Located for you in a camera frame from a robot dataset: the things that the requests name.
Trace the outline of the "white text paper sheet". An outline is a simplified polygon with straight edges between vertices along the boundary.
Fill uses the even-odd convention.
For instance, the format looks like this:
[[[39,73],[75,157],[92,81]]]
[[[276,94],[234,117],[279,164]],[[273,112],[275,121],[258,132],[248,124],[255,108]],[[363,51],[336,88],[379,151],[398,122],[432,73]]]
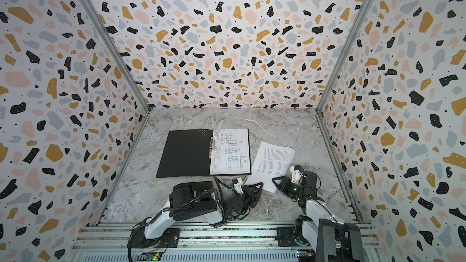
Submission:
[[[285,176],[294,159],[296,151],[289,147],[281,147],[261,142],[252,165],[252,173],[246,185],[263,183],[263,190],[275,194],[277,187],[272,179]]]

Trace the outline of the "white technical drawing sheet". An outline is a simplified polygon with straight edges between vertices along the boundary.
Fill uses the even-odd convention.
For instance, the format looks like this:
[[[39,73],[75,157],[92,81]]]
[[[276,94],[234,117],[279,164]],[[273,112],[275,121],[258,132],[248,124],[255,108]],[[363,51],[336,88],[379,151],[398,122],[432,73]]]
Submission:
[[[209,174],[251,175],[248,129],[213,130]]]

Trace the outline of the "orange folder black inside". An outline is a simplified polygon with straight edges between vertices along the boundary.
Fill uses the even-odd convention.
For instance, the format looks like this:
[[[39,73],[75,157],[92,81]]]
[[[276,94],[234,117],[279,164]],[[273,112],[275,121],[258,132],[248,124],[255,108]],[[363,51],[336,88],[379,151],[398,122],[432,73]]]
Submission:
[[[156,177],[210,177],[212,136],[213,130],[209,129],[170,131]]]

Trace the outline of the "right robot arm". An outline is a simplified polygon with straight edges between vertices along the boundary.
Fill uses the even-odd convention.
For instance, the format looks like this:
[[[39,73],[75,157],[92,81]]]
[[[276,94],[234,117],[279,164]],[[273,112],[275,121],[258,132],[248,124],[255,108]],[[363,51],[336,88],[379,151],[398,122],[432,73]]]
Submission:
[[[300,166],[291,168],[291,176],[272,179],[276,188],[292,199],[303,214],[292,227],[277,228],[278,245],[310,247],[299,254],[301,262],[366,262],[360,227],[347,223],[318,196],[320,177]]]

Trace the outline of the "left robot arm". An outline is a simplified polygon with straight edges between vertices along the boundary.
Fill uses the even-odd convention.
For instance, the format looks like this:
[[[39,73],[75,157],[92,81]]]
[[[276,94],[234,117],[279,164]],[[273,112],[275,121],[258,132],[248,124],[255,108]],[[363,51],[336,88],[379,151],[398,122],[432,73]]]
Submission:
[[[230,185],[218,178],[177,184],[163,208],[141,222],[136,230],[144,239],[154,240],[161,238],[176,221],[205,217],[210,226],[217,227],[242,220],[257,206],[263,186],[262,182],[245,185],[241,178]]]

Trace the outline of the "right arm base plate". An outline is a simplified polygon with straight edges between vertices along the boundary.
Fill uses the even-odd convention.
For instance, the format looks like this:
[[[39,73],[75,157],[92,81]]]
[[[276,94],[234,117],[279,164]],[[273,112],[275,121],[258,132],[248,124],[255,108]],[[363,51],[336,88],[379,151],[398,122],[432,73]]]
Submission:
[[[299,238],[293,227],[278,227],[275,237],[279,247],[308,247],[317,248],[317,241],[309,242],[304,238]]]

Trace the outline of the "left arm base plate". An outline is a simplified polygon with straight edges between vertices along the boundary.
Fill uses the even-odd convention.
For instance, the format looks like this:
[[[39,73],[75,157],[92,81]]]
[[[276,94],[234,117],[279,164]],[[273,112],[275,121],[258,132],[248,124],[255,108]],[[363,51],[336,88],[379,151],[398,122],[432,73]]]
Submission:
[[[130,239],[127,243],[127,248],[145,249],[150,247],[158,248],[176,248],[180,237],[180,228],[168,228],[164,231],[160,238],[146,238],[144,229],[133,229]]]

